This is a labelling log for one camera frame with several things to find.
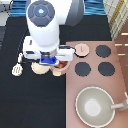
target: tan coaster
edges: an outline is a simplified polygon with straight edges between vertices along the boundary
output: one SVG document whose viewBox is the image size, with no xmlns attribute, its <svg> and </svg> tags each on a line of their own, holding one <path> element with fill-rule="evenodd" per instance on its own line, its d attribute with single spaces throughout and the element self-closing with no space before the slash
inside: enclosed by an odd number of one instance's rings
<svg viewBox="0 0 128 128">
<path fill-rule="evenodd" d="M 50 66 L 44 66 L 33 62 L 31 68 L 34 73 L 41 75 L 47 73 L 50 69 Z"/>
</svg>

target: round coaster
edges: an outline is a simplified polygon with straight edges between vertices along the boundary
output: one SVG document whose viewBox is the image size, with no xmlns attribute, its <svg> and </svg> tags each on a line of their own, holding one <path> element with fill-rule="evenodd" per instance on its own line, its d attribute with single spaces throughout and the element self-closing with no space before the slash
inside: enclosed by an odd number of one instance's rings
<svg viewBox="0 0 128 128">
<path fill-rule="evenodd" d="M 91 68 L 86 62 L 79 62 L 75 66 L 75 72 L 79 76 L 87 76 L 91 71 Z"/>
<path fill-rule="evenodd" d="M 115 72 L 114 66 L 109 62 L 100 63 L 98 70 L 103 76 L 112 76 Z"/>
<path fill-rule="evenodd" d="M 32 63 L 31 68 L 34 73 L 39 74 L 39 75 L 45 74 L 50 70 L 50 66 L 40 65 L 35 62 Z"/>
<path fill-rule="evenodd" d="M 96 48 L 96 54 L 100 57 L 106 58 L 111 54 L 111 49 L 106 45 L 99 45 Z"/>
<path fill-rule="evenodd" d="M 80 58 L 87 56 L 89 53 L 89 47 L 83 43 L 77 44 L 75 50 L 75 54 Z"/>
</svg>

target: blue object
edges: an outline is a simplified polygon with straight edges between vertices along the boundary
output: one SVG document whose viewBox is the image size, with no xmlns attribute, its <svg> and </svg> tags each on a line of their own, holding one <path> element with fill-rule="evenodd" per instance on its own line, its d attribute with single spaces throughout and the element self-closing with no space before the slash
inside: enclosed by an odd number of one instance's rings
<svg viewBox="0 0 128 128">
<path fill-rule="evenodd" d="M 52 57 L 52 58 L 41 58 L 40 59 L 40 64 L 55 64 L 57 62 L 57 58 L 56 57 Z"/>
<path fill-rule="evenodd" d="M 84 0 L 84 15 L 106 15 L 103 0 Z M 14 0 L 10 16 L 25 16 L 26 0 Z"/>
</svg>

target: black wire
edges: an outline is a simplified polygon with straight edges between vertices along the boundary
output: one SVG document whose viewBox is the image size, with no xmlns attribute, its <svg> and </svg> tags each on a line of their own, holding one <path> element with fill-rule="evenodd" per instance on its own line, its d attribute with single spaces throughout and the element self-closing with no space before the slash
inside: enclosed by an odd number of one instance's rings
<svg viewBox="0 0 128 128">
<path fill-rule="evenodd" d="M 8 16 L 10 16 L 8 10 L 7 10 L 6 7 L 5 7 L 5 4 L 3 4 L 1 1 L 0 1 L 0 3 L 4 6 L 4 9 L 5 9 L 4 11 L 6 11 L 7 14 L 8 14 Z"/>
<path fill-rule="evenodd" d="M 22 38 L 21 38 L 21 40 L 20 40 L 20 43 L 19 43 L 19 46 L 18 46 L 18 49 L 17 49 L 17 53 L 16 53 L 16 61 L 17 61 L 17 59 L 18 59 L 18 57 L 19 57 L 19 50 L 20 50 L 21 44 L 23 44 L 23 41 L 24 41 L 24 38 L 25 38 L 27 32 L 28 32 L 28 28 L 27 28 L 27 30 L 24 32 L 24 34 L 23 34 L 23 36 L 22 36 Z"/>
<path fill-rule="evenodd" d="M 12 4 L 13 0 L 11 0 L 10 4 L 9 4 L 9 10 L 11 10 L 11 4 Z"/>
</svg>

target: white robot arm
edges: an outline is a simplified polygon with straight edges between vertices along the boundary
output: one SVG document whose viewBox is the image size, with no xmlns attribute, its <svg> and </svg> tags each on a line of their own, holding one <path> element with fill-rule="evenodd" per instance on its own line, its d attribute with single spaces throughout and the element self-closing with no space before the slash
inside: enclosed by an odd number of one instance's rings
<svg viewBox="0 0 128 128">
<path fill-rule="evenodd" d="M 27 59 L 40 60 L 40 64 L 58 65 L 59 61 L 72 61 L 75 50 L 59 46 L 59 25 L 74 26 L 84 14 L 83 0 L 31 0 L 27 1 L 26 19 L 30 36 L 23 43 Z"/>
</svg>

